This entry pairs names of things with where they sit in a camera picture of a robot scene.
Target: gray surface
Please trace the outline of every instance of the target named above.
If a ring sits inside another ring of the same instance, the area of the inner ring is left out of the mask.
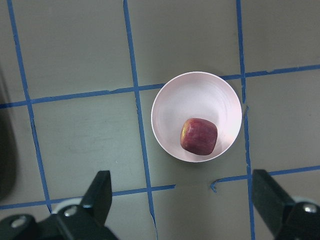
[[[121,240],[156,238],[146,193],[115,196],[105,225]]]
[[[51,199],[83,196],[105,169],[114,191],[146,187],[134,101],[129,92],[33,106]]]
[[[250,239],[247,190],[242,180],[154,192],[159,239]]]
[[[242,1],[245,70],[320,64],[320,2]]]
[[[13,6],[31,98],[132,87],[122,1]]]
[[[138,84],[166,83],[188,71],[239,75],[236,3],[128,0]],[[241,6],[246,72],[320,64],[318,2],[242,0]],[[32,99],[133,86],[122,0],[14,0],[13,10]],[[5,0],[0,27],[0,104],[24,101]],[[320,70],[307,70],[246,78],[242,112],[248,105],[252,169],[319,169],[319,76]],[[241,80],[227,82],[242,100]],[[120,239],[155,240],[146,171],[151,187],[175,185],[152,192],[159,240],[250,239],[247,181],[219,182],[217,193],[210,189],[214,180],[247,174],[244,124],[232,147],[215,160],[177,160],[152,133],[150,111],[158,91],[139,91],[146,149],[133,91],[32,104],[50,199],[81,196],[98,170],[110,169],[114,192],[140,193],[113,197],[106,224]],[[0,109],[0,219],[23,212],[38,220],[49,215],[31,122],[26,105]],[[289,194],[320,202],[314,190],[319,172],[275,179]],[[254,222],[255,239],[272,239],[257,212]]]
[[[0,0],[0,29],[0,104],[24,101],[25,95],[5,0]]]
[[[129,0],[140,85],[160,84],[182,73],[239,74],[233,0]]]
[[[313,70],[247,79],[253,168],[319,165],[319,74]]]

